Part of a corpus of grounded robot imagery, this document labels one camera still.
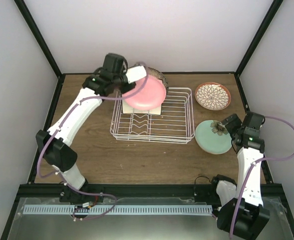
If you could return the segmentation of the cream square plate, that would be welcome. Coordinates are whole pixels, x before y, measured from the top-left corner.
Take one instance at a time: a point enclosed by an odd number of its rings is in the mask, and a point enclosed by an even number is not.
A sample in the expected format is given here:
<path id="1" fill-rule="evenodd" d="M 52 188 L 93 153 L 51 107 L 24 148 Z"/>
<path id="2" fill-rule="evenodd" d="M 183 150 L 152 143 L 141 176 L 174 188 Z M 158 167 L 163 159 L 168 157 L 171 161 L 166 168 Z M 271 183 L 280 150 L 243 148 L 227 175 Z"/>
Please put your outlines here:
<path id="1" fill-rule="evenodd" d="M 122 113 L 123 114 L 149 114 L 149 115 L 161 115 L 162 106 L 150 110 L 140 110 L 129 106 L 124 100 L 122 100 Z"/>

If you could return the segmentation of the teal plate with flower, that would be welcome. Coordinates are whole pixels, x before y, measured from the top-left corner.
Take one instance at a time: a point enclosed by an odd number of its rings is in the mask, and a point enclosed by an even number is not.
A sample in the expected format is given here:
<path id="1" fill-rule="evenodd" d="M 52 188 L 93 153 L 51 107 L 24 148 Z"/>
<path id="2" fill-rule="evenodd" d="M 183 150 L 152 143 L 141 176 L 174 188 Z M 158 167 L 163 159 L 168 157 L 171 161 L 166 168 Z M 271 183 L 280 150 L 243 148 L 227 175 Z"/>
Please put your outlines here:
<path id="1" fill-rule="evenodd" d="M 197 144 L 205 152 L 220 155 L 231 149 L 231 137 L 226 128 L 217 120 L 205 120 L 195 130 Z"/>

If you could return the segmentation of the pink round plate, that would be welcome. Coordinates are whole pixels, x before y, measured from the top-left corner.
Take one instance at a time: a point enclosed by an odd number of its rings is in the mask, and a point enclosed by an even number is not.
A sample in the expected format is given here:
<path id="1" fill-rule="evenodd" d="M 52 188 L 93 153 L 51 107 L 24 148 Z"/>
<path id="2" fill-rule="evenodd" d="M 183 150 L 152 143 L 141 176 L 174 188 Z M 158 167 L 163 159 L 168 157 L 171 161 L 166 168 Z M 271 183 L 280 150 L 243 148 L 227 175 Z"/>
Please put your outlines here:
<path id="1" fill-rule="evenodd" d="M 130 107 L 146 111 L 161 106 L 165 98 L 166 88 L 162 81 L 150 75 L 145 86 L 136 95 L 124 101 Z"/>

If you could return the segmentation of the floral plate with orange rim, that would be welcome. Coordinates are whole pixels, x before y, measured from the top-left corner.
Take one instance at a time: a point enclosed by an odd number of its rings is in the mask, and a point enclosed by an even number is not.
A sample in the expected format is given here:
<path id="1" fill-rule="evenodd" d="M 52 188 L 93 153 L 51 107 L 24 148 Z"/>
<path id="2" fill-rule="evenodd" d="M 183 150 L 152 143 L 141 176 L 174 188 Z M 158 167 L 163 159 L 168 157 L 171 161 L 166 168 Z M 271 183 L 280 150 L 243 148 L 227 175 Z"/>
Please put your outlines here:
<path id="1" fill-rule="evenodd" d="M 195 90 L 196 101 L 205 109 L 219 111 L 227 108 L 231 102 L 229 90 L 216 82 L 205 82 Z"/>

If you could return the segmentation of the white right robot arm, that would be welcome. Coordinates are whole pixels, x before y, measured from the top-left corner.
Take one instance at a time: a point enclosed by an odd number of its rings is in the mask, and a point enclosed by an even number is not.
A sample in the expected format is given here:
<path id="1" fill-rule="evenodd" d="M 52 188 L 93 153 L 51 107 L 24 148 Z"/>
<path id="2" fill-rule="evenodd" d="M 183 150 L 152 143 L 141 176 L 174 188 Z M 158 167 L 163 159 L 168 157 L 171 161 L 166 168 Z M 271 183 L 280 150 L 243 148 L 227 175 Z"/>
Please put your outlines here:
<path id="1" fill-rule="evenodd" d="M 248 111 L 244 120 L 232 114 L 222 121 L 231 137 L 231 146 L 238 160 L 238 177 L 234 181 L 226 176 L 213 178 L 210 198 L 221 203 L 215 213 L 217 227 L 229 235 L 244 240 L 255 240 L 269 221 L 269 210 L 263 206 L 260 189 L 260 159 L 265 143 L 260 128 L 265 117 Z"/>

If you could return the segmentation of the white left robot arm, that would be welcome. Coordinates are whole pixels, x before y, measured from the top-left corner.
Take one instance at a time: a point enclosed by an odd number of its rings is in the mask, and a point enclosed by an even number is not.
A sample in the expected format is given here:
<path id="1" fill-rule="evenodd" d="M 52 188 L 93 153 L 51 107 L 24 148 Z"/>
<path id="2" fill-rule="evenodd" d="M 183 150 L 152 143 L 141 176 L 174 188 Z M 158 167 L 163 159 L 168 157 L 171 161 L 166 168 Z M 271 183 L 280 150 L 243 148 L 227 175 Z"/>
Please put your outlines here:
<path id="1" fill-rule="evenodd" d="M 105 100 L 111 100 L 110 94 L 116 88 L 128 92 L 135 88 L 136 81 L 148 76 L 145 66 L 137 63 L 128 67 L 126 59 L 118 54 L 109 53 L 105 56 L 102 67 L 89 75 L 82 87 L 60 119 L 48 130 L 40 130 L 36 141 L 40 156 L 37 174 L 43 177 L 40 164 L 45 160 L 54 168 L 54 173 L 70 187 L 71 196 L 78 202 L 85 201 L 89 190 L 85 187 L 86 179 L 80 173 L 76 161 L 77 153 L 71 149 L 71 144 L 82 125 L 91 113 Z"/>

